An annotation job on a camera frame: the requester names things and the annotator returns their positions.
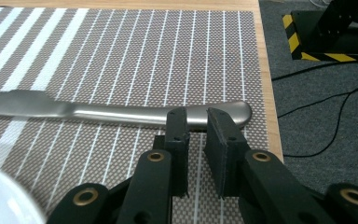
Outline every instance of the woven placemat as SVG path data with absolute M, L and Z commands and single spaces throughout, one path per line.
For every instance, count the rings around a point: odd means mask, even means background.
M 268 150 L 255 24 L 247 11 L 0 7 L 0 91 L 38 90 L 60 101 L 102 105 L 202 105 L 244 100 L 244 130 Z M 111 123 L 0 117 L 0 169 L 47 216 L 71 188 L 108 188 L 131 176 L 164 130 Z M 237 199 L 218 199 L 192 133 L 189 198 L 173 223 L 242 223 Z

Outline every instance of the silver knife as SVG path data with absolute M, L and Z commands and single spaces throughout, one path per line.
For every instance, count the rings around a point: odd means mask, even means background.
M 43 91 L 0 92 L 0 116 L 42 119 L 85 119 L 144 126 L 165 126 L 167 113 L 178 106 L 88 105 L 54 101 Z M 187 123 L 192 131 L 205 131 L 209 107 L 228 112 L 238 127 L 252 116 L 251 107 L 243 101 L 186 106 Z

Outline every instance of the black and yellow striped tape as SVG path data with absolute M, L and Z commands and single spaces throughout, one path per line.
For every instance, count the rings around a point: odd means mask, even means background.
M 294 60 L 311 60 L 311 61 L 335 61 L 350 62 L 358 61 L 358 54 L 337 54 L 337 53 L 309 53 L 304 52 L 298 40 L 295 24 L 292 15 L 284 15 L 283 26 L 289 41 L 290 52 Z

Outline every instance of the wooden surface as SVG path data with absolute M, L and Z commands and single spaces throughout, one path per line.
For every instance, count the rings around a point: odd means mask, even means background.
M 260 8 L 257 0 L 0 0 L 0 6 L 252 11 L 255 15 L 256 41 L 262 74 L 263 93 L 266 103 L 269 149 L 283 160 L 281 138 L 269 74 L 269 61 Z

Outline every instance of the yellow stripe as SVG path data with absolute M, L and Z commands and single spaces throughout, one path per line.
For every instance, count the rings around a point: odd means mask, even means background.
M 284 15 L 283 16 L 284 29 L 286 29 L 292 22 L 293 22 L 292 15 Z
M 300 44 L 300 43 L 298 42 L 297 34 L 294 33 L 294 34 L 289 38 L 290 52 L 293 53 L 293 51 L 295 51 L 295 49 L 298 47 L 299 44 Z
M 325 54 L 329 56 L 330 58 L 336 59 L 339 62 L 350 62 L 350 61 L 356 61 L 354 58 L 351 58 L 350 56 L 346 54 Z
M 320 61 L 319 59 L 314 58 L 314 57 L 310 56 L 308 53 L 304 53 L 304 52 L 301 52 L 301 59 L 302 60 L 310 60 L 310 61 Z

